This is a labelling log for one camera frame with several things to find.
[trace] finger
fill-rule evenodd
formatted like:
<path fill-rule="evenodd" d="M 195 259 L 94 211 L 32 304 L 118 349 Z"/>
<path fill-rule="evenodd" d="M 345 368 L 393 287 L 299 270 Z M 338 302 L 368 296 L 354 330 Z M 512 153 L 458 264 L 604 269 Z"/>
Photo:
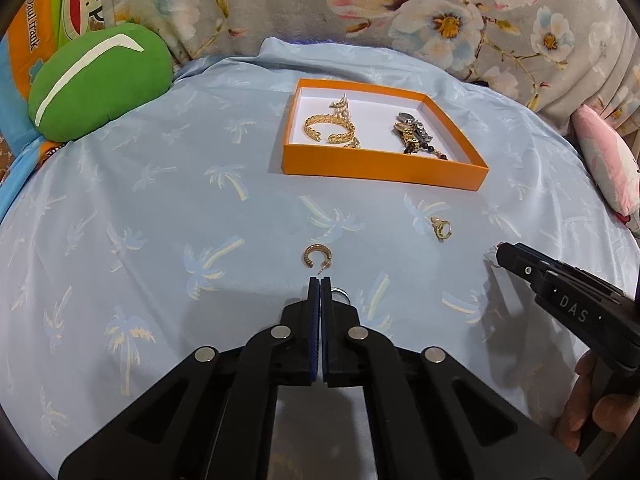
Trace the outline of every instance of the finger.
<path fill-rule="evenodd" d="M 593 409 L 593 420 L 603 431 L 620 437 L 629 429 L 640 409 L 640 399 L 611 394 L 601 398 Z"/>
<path fill-rule="evenodd" d="M 597 362 L 598 356 L 591 350 L 587 350 L 586 353 L 576 363 L 575 373 L 577 373 L 578 375 L 590 374 L 594 371 Z"/>
<path fill-rule="evenodd" d="M 564 412 L 567 414 L 569 430 L 580 431 L 591 408 L 591 375 L 583 375 L 575 381 Z"/>
<path fill-rule="evenodd" d="M 560 421 L 556 425 L 554 435 L 556 436 L 556 439 L 567 446 L 572 453 L 578 451 L 578 446 L 580 446 L 580 431 L 571 431 L 569 428 L 569 416 L 567 410 L 564 410 Z"/>

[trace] wrinkled fabric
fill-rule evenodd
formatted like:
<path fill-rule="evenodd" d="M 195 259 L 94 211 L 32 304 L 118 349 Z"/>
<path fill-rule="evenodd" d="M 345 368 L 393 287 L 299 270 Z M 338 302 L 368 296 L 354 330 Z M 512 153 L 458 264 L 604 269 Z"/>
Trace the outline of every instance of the wrinkled fabric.
<path fill-rule="evenodd" d="M 481 189 L 282 174 L 301 76 L 428 94 L 490 166 Z M 434 214 L 451 222 L 444 243 Z M 391 50 L 269 39 L 68 143 L 27 183 L 0 224 L 0 402 L 55 476 L 198 346 L 225 351 L 277 323 L 306 297 L 301 254 L 320 242 L 364 325 L 441 346 L 549 428 L 585 347 L 495 267 L 503 241 L 635 289 L 631 233 L 533 112 Z M 373 478 L 361 391 L 282 388 L 271 470 Z"/>
<path fill-rule="evenodd" d="M 640 47 L 616 0 L 103 0 L 179 63 L 255 55 L 264 38 L 386 46 L 481 80 L 566 131 L 589 102 L 640 156 Z"/>

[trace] orange fabric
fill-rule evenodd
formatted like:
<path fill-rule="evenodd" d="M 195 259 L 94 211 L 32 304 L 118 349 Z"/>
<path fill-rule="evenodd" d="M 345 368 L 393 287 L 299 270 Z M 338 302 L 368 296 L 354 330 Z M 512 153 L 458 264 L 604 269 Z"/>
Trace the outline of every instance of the orange fabric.
<path fill-rule="evenodd" d="M 25 101 L 31 90 L 29 70 L 37 60 L 48 60 L 58 48 L 51 16 L 51 0 L 26 0 L 8 29 L 14 81 Z"/>

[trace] metal ring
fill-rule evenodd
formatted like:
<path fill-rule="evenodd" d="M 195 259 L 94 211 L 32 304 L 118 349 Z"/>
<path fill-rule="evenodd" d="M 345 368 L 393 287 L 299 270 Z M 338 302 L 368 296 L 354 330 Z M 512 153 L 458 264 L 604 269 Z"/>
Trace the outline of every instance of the metal ring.
<path fill-rule="evenodd" d="M 449 220 L 441 220 L 437 216 L 432 216 L 431 223 L 433 224 L 433 230 L 436 233 L 438 240 L 447 240 L 453 234 L 451 222 L 449 222 Z M 444 232 L 445 227 L 449 228 L 446 233 Z"/>
<path fill-rule="evenodd" d="M 335 292 L 336 294 L 340 294 L 341 296 L 345 297 L 347 299 L 347 301 L 349 302 L 349 305 L 351 306 L 351 298 L 349 297 L 349 295 L 344 290 L 342 290 L 341 288 L 338 288 L 336 286 L 332 286 L 331 292 L 332 292 L 332 294 Z"/>
<path fill-rule="evenodd" d="M 322 245 L 322 244 L 309 245 L 309 247 L 305 249 L 305 252 L 302 253 L 302 260 L 304 261 L 305 265 L 309 267 L 309 269 L 314 268 L 314 263 L 311 261 L 311 259 L 309 259 L 309 255 L 311 253 L 315 253 L 316 251 L 324 254 L 324 262 L 322 262 L 322 265 L 320 266 L 320 270 L 318 270 L 318 274 L 320 274 L 323 270 L 331 267 L 331 259 L 333 255 L 331 254 L 331 249 L 326 245 Z"/>

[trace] light blue bedsheet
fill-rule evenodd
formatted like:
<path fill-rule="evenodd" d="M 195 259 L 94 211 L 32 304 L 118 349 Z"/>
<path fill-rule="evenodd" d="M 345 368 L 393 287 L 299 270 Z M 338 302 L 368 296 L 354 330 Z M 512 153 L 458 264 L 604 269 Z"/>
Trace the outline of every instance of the light blue bedsheet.
<path fill-rule="evenodd" d="M 490 165 L 486 181 L 470 192 L 282 174 L 301 76 L 427 93 Z M 433 214 L 453 226 L 444 243 Z M 546 426 L 584 346 L 522 282 L 522 303 L 500 286 L 492 247 L 524 242 L 629 292 L 640 260 L 574 149 L 519 104 L 389 50 L 270 39 L 69 143 L 12 206 L 0 402 L 18 434 L 55 476 L 197 346 L 243 345 L 305 297 L 301 254 L 315 241 L 363 324 L 398 346 L 442 346 Z M 273 478 L 374 478 L 364 413 L 359 390 L 283 388 Z"/>

